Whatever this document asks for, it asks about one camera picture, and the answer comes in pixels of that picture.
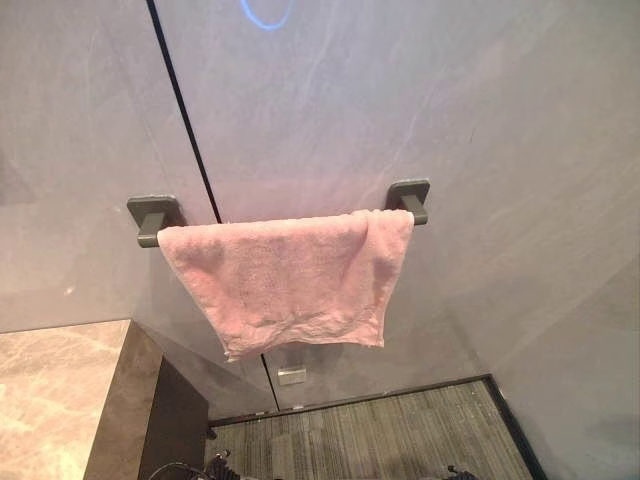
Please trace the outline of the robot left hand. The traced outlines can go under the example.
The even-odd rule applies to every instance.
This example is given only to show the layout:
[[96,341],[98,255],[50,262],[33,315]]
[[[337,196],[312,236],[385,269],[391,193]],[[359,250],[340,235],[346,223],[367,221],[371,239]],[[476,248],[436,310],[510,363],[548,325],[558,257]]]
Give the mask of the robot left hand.
[[214,480],[241,480],[241,475],[228,465],[230,455],[228,449],[217,452],[206,466],[207,475]]

